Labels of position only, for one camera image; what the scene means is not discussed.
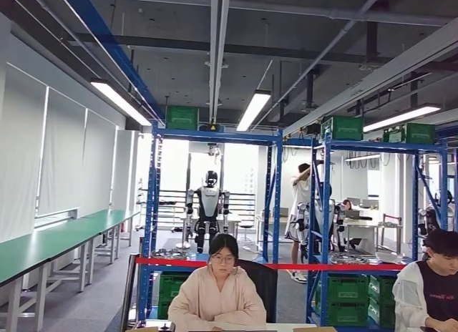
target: pink hoodie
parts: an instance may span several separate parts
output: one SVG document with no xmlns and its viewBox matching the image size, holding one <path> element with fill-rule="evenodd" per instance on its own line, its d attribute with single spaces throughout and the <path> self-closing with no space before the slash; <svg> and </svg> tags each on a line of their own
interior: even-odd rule
<svg viewBox="0 0 458 332">
<path fill-rule="evenodd" d="M 235 268 L 217 288 L 211 266 L 192 272 L 168 308 L 168 320 L 177 332 L 210 330 L 217 324 L 233 323 L 245 326 L 264 326 L 266 309 L 247 273 Z"/>
</svg>

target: red barrier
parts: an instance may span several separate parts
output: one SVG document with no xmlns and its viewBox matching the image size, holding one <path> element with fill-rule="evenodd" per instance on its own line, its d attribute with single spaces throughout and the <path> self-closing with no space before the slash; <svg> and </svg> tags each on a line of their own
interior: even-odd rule
<svg viewBox="0 0 458 332">
<path fill-rule="evenodd" d="M 175 260 L 164 258 L 137 258 L 137 264 L 149 265 L 173 265 L 184 268 L 201 268 L 207 262 L 195 260 Z M 333 270 L 333 271 L 384 271 L 402 270 L 404 264 L 275 264 L 265 263 L 264 265 L 275 270 Z"/>
</svg>

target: stool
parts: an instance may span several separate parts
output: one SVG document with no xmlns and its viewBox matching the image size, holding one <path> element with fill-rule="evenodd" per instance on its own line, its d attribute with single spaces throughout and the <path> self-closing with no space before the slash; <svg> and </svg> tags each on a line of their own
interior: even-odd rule
<svg viewBox="0 0 458 332">
<path fill-rule="evenodd" d="M 242 241 L 244 243 L 251 243 L 251 242 L 251 239 L 250 239 L 250 238 L 248 238 L 248 237 L 246 236 L 246 230 L 247 230 L 248 228 L 253 228 L 253 227 L 254 227 L 254 225 L 253 224 L 253 222 L 251 222 L 251 221 L 241 221 L 241 223 L 238 224 L 238 227 L 244 229 L 244 238 L 241 239 L 241 241 Z"/>
</svg>

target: glasses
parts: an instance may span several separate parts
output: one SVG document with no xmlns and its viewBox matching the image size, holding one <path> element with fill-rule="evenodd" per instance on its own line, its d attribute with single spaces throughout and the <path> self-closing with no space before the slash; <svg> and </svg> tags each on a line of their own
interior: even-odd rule
<svg viewBox="0 0 458 332">
<path fill-rule="evenodd" d="M 229 255 L 227 257 L 223 257 L 220 255 L 213 255 L 212 258 L 217 264 L 223 264 L 223 262 L 224 262 L 226 264 L 232 264 L 232 263 L 234 263 L 234 261 L 235 259 L 235 258 L 232 257 L 232 255 Z"/>
</svg>

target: green table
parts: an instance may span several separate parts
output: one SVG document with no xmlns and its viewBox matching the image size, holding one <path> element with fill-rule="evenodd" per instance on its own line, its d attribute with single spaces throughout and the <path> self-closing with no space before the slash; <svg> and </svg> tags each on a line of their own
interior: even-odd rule
<svg viewBox="0 0 458 332">
<path fill-rule="evenodd" d="M 14 282 L 8 302 L 7 332 L 16 332 L 18 318 L 23 316 L 21 313 L 33 304 L 35 304 L 34 317 L 35 329 L 37 332 L 41 331 L 43 327 L 45 297 L 47 293 L 57 287 L 62 280 L 78 280 L 80 291 L 82 291 L 86 284 L 91 284 L 94 261 L 94 238 L 112 230 L 110 256 L 112 262 L 115 238 L 117 239 L 116 254 L 118 254 L 121 224 L 130 220 L 131 235 L 132 218 L 137 214 L 124 210 L 102 210 L 82 218 L 69 220 L 53 228 L 38 230 L 0 243 L 0 261 L 3 264 L 0 267 L 0 287 Z M 53 260 L 79 247 L 81 247 L 81 257 L 78 277 L 55 280 L 56 282 L 47 287 L 47 282 L 50 281 L 48 278 L 50 264 Z M 39 268 L 37 297 L 20 306 L 23 276 L 37 268 Z M 57 273 L 71 275 L 69 271 L 57 271 Z"/>
</svg>

